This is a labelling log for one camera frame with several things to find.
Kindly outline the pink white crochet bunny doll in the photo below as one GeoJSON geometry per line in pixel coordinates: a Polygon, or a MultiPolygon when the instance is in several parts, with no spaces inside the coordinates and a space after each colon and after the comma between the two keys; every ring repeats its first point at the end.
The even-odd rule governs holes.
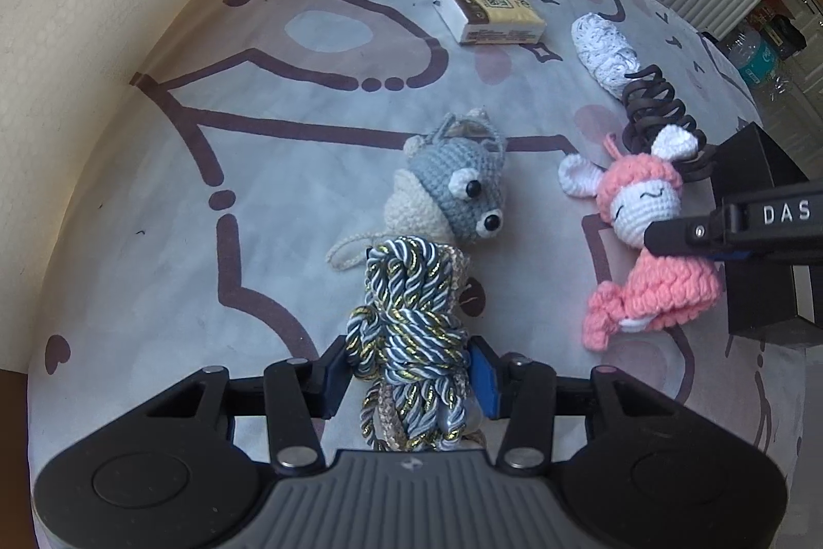
{"type": "Polygon", "coordinates": [[[647,228],[681,216],[684,180],[679,160],[693,159],[699,140],[670,124],[651,149],[623,155],[614,138],[604,140],[613,158],[600,169],[582,155],[569,155],[558,167],[559,187],[572,198],[593,199],[600,219],[618,240],[639,252],[622,284],[603,281],[587,301],[583,346],[607,350],[616,334],[659,331],[685,325],[713,308],[721,295],[714,263],[699,256],[657,256],[645,244],[647,228]]]}

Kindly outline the white yarn ball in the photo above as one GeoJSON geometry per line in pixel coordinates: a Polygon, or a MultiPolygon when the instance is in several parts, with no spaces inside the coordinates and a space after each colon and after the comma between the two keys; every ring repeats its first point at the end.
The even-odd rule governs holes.
{"type": "Polygon", "coordinates": [[[594,81],[615,99],[641,70],[641,62],[625,35],[613,21],[589,12],[576,18],[570,37],[580,63],[594,81]]]}

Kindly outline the grey crochet animal toy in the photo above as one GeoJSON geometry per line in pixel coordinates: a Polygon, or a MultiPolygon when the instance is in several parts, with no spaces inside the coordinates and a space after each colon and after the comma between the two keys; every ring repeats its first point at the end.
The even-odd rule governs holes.
{"type": "Polygon", "coordinates": [[[343,238],[327,253],[336,270],[356,268],[364,256],[343,259],[355,242],[417,236],[461,250],[492,240],[504,228],[506,139],[486,110],[448,114],[427,135],[404,141],[406,166],[396,170],[384,205],[384,228],[343,238]]]}

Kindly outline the yellow tissue pack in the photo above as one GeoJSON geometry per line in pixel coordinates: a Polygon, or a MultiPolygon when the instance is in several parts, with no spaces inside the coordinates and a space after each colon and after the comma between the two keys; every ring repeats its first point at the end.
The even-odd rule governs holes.
{"type": "Polygon", "coordinates": [[[459,45],[535,45],[545,21],[527,0],[434,0],[459,45]]]}

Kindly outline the black cardboard box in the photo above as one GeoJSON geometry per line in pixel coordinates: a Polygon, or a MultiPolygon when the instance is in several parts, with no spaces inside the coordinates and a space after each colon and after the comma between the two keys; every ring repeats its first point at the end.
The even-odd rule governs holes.
{"type": "Polygon", "coordinates": [[[778,346],[821,343],[821,182],[749,122],[717,148],[728,330],[778,346]]]}

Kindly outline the large clear water bottle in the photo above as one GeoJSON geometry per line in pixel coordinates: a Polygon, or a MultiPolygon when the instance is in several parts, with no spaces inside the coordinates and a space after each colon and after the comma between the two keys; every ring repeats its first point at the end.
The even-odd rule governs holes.
{"type": "Polygon", "coordinates": [[[753,26],[746,22],[735,26],[725,36],[723,49],[753,92],[770,100],[787,95],[791,81],[780,69],[777,51],[753,26]]]}

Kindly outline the bear pattern bed sheet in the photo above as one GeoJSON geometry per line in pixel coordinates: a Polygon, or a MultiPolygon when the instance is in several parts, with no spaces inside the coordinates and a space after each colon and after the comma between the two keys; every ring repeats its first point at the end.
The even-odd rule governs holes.
{"type": "Polygon", "coordinates": [[[51,260],[29,389],[33,511],[53,547],[769,547],[805,400],[795,351],[685,325],[587,350],[603,281],[639,252],[559,187],[604,140],[674,124],[681,215],[714,206],[717,148],[759,125],[741,77],[656,0],[527,0],[535,45],[459,45],[434,0],[191,0],[131,79],[51,260]],[[595,12],[641,62],[615,99],[570,28],[595,12]],[[403,144],[486,110],[504,228],[461,250],[384,228],[403,144]],[[275,470],[264,372],[345,337],[327,466],[275,470]],[[467,343],[557,374],[547,470],[498,470],[508,423],[467,343]]]}

